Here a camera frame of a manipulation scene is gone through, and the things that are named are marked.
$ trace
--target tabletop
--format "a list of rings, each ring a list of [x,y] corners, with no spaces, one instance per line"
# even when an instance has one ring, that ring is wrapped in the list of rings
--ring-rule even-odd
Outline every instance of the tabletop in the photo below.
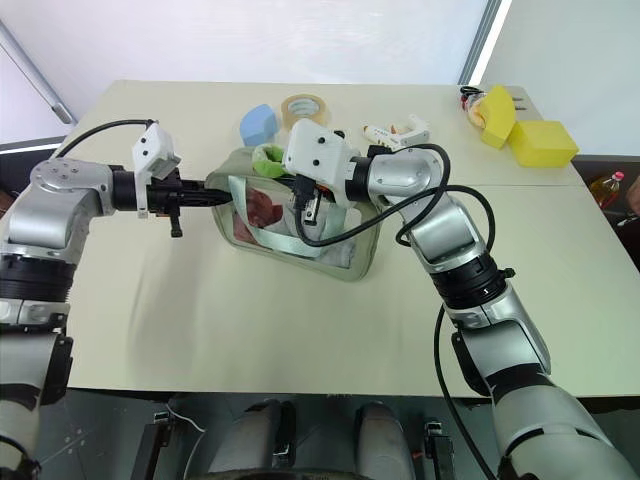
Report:
[[[524,115],[538,113],[526,97]],[[366,123],[415,113],[452,161],[451,183],[477,187],[497,220],[493,251],[544,336],[553,380],[579,396],[638,395],[640,276],[572,166],[520,167],[484,145],[457,87],[114,83],[69,138],[97,124],[154,118],[170,132],[183,178],[203,179],[242,146],[252,107],[279,111],[293,94],[320,96],[330,127],[366,151]],[[83,142],[73,157],[132,169],[138,127]],[[286,144],[287,132],[276,137]],[[481,208],[460,197],[482,232]],[[167,219],[132,213],[92,222],[72,289],[70,386],[100,389],[440,395],[432,337],[440,305],[412,251],[384,222],[367,276],[345,283],[235,249],[208,209],[183,209],[184,237]],[[467,387],[445,322],[442,363],[452,395]]]

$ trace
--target green cloth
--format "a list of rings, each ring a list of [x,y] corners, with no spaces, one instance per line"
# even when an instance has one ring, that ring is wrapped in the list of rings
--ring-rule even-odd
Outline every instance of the green cloth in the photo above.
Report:
[[[282,167],[284,149],[273,143],[265,143],[255,148],[251,154],[253,169],[261,177],[278,178],[286,175]]]

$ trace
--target packing tape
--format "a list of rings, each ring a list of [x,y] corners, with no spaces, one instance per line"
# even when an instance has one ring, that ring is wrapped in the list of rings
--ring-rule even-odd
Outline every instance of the packing tape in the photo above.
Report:
[[[327,106],[315,95],[294,95],[282,102],[282,124],[291,130],[301,118],[309,118],[320,125],[327,125]]]

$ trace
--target plastic bottle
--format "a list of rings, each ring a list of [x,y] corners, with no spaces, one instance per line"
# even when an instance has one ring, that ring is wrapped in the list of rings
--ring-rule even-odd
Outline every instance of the plastic bottle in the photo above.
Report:
[[[589,185],[589,191],[601,209],[607,208],[618,197],[623,178],[624,173],[616,172],[610,177],[600,177]]]

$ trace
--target dark floor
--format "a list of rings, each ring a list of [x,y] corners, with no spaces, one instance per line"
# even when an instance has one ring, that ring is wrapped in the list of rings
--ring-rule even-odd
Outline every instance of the dark floor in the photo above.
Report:
[[[296,405],[297,467],[353,470],[354,414],[363,404],[377,400],[389,405],[398,415],[412,450],[421,448],[422,419],[438,418],[445,425],[445,433],[453,439],[457,478],[481,478],[441,398],[259,394],[189,394],[172,401],[179,413],[192,417],[207,429],[193,457],[191,475],[206,472],[232,420],[265,398],[291,400]],[[154,412],[164,410],[162,403],[148,400],[70,390],[56,405],[42,408],[37,449],[43,466],[41,478],[129,478],[144,425],[152,422]],[[497,466],[490,406],[461,407],[461,410],[489,465]],[[636,471],[640,471],[640,444],[636,441],[640,432],[640,410],[618,410],[595,417]],[[180,422],[169,446],[161,451],[156,480],[182,478],[198,435],[189,424]],[[419,479],[425,478],[424,468],[426,478],[434,478],[428,464],[419,462],[416,468]]]

